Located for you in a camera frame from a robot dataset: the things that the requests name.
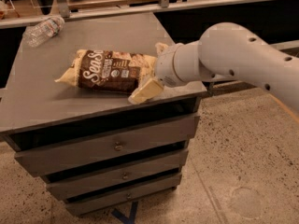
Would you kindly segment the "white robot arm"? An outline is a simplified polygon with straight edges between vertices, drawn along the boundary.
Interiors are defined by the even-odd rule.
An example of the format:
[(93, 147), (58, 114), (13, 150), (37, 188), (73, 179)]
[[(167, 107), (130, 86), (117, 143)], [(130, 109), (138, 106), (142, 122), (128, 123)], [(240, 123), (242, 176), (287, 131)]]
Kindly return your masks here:
[(189, 44), (157, 48), (154, 73), (129, 97), (141, 104), (165, 87), (194, 81), (239, 80), (270, 92), (295, 110), (299, 109), (299, 58), (273, 48), (247, 28), (217, 23)]

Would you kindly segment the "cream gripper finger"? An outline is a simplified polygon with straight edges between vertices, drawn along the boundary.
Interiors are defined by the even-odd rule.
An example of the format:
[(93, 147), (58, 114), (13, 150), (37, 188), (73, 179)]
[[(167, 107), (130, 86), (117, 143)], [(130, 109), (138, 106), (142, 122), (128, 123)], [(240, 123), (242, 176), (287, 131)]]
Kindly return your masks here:
[(156, 52), (160, 55), (165, 49), (168, 48), (168, 45), (165, 43), (158, 42), (155, 44)]
[(155, 77), (150, 77), (133, 91), (128, 101), (133, 105), (139, 105), (159, 95), (163, 90), (164, 85)]

